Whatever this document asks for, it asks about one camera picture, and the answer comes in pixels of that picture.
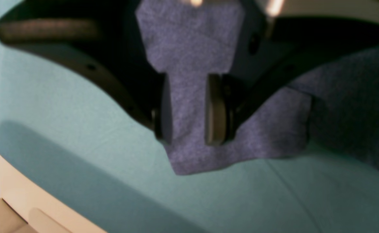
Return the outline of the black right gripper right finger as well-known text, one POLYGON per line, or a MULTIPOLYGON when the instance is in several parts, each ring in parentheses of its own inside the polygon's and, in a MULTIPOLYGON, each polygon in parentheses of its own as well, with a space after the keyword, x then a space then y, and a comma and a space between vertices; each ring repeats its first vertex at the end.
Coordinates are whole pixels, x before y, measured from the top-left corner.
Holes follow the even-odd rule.
POLYGON ((205 143, 219 146, 281 87, 379 44, 379 0, 242 0, 230 70, 206 80, 205 143))

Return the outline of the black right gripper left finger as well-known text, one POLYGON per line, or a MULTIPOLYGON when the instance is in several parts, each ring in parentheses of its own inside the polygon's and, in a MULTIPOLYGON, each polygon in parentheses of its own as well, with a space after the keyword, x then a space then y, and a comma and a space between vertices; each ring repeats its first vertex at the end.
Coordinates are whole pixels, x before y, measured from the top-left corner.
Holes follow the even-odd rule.
POLYGON ((0 18, 0 42, 59 64, 108 94, 163 144, 173 138, 170 82, 148 62, 139 0, 24 0, 0 18))

